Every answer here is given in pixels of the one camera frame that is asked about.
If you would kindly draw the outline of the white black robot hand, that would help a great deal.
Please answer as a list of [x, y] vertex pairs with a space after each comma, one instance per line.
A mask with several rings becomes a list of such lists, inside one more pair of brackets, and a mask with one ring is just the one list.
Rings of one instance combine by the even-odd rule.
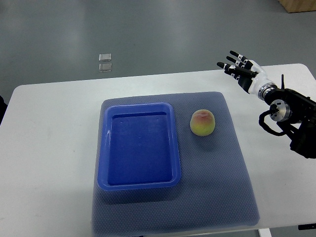
[[226, 59], [229, 63], [218, 62], [217, 66], [223, 69], [225, 74], [233, 77], [248, 94], [264, 100], [266, 93], [276, 89], [277, 86], [268, 79], [265, 70], [255, 61], [232, 50]]

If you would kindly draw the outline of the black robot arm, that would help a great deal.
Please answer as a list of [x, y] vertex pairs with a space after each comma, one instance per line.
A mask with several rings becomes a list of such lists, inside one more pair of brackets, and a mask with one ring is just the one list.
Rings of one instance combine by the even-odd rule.
[[305, 158], [316, 158], [316, 103], [310, 97], [285, 88], [284, 75], [281, 88], [268, 83], [259, 89], [259, 98], [269, 110], [259, 116], [259, 125], [274, 136], [287, 135], [290, 149]]

